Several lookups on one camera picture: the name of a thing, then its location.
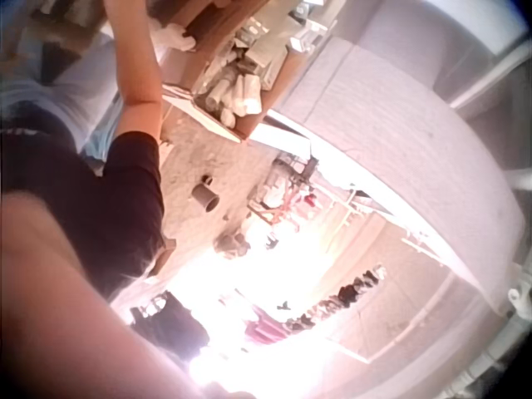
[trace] floor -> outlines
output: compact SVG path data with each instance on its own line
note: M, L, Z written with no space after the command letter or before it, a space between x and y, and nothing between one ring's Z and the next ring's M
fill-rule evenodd
M278 150L259 143L236 144L219 137L177 109L165 121L163 140L173 144L161 168L164 234L176 239L177 250L159 275L134 282L115 300L113 307L126 319L129 308L144 305L220 234L242 224L249 213L249 193L262 184L278 156ZM211 189L221 198L209 214L191 197L203 175L213 176Z

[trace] metal pipe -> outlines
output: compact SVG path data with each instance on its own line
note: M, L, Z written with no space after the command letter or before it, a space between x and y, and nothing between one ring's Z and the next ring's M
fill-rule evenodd
M509 170L505 175L512 189L532 191L532 168Z
M505 355L517 342L519 342L532 326L532 318L528 311L530 303L530 282L532 281L532 250L525 261L523 273L519 281L519 297L512 300L513 289L509 292L510 301L516 305L516 314L500 330L491 344L473 361L436 399L448 399L464 391L477 378L482 376L490 367L493 367L499 359Z

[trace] shelf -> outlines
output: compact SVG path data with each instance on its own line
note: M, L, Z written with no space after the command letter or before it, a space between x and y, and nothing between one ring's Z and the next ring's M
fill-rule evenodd
M187 23L195 15L186 26L187 32L197 41L195 52L170 52L162 66L163 81L194 92L198 80L216 55L248 18L267 2L268 0L233 0L226 7L218 8L215 3L205 0L189 0L171 21Z

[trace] forearm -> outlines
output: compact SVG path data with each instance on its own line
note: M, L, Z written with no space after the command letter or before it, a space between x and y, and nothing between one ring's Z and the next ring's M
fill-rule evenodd
M145 0L105 0L116 42L117 81L127 105L162 102L160 68Z

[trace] person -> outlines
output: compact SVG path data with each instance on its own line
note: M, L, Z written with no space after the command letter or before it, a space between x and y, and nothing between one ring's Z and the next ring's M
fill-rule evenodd
M106 302L155 254L163 203L161 79L145 0L104 4L115 42L103 51L116 52L116 69L102 58L80 76L87 69L76 64L34 91L2 81L1 397L202 397ZM77 151L110 73L125 105L97 178Z
M2 193L43 201L86 278L107 300L163 244L160 68L145 0L105 0L115 40L98 37L51 86L2 81ZM119 91L123 110L97 177L78 155Z

